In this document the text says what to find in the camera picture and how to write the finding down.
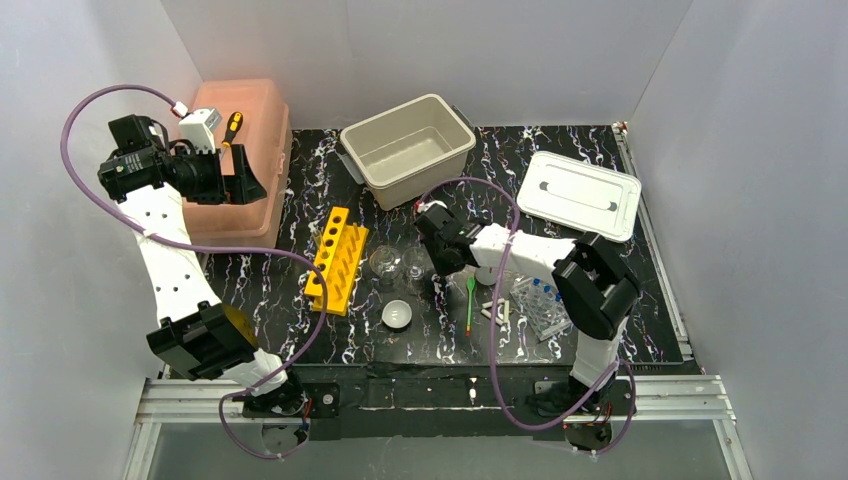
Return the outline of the yellow test tube rack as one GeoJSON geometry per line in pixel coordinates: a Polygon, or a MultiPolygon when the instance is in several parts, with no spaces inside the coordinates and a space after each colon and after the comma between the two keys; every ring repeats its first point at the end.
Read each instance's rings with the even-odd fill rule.
{"type": "Polygon", "coordinates": [[[368,228],[347,222],[349,214],[348,208],[333,207],[321,234],[314,265],[323,275],[328,293],[323,293],[316,273],[310,274],[303,291],[314,312],[326,307],[328,314],[347,315],[369,235],[368,228]]]}

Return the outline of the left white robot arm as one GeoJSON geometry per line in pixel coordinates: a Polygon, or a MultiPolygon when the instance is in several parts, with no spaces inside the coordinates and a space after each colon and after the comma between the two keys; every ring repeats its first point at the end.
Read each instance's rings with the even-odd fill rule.
{"type": "Polygon", "coordinates": [[[233,380],[255,397],[282,387],[282,359],[259,347],[246,314],[222,302],[187,248],[185,201],[246,205],[266,198],[244,147],[233,147],[235,167],[226,175],[209,130],[203,141],[171,140],[159,122],[141,115],[108,127],[116,148],[98,179],[118,211],[141,228],[135,238],[157,309],[158,327],[146,337],[151,351],[188,380],[233,380]]]}

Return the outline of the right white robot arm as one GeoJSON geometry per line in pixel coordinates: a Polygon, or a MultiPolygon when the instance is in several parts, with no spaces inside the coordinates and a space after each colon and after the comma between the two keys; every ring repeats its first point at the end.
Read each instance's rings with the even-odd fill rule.
{"type": "Polygon", "coordinates": [[[504,269],[554,287],[578,332],[570,385],[606,386],[624,325],[642,292],[612,242],[592,232],[561,239],[511,233],[499,224],[465,221],[438,201],[420,205],[414,225],[441,276],[467,266],[495,275],[509,248],[504,269]]]}

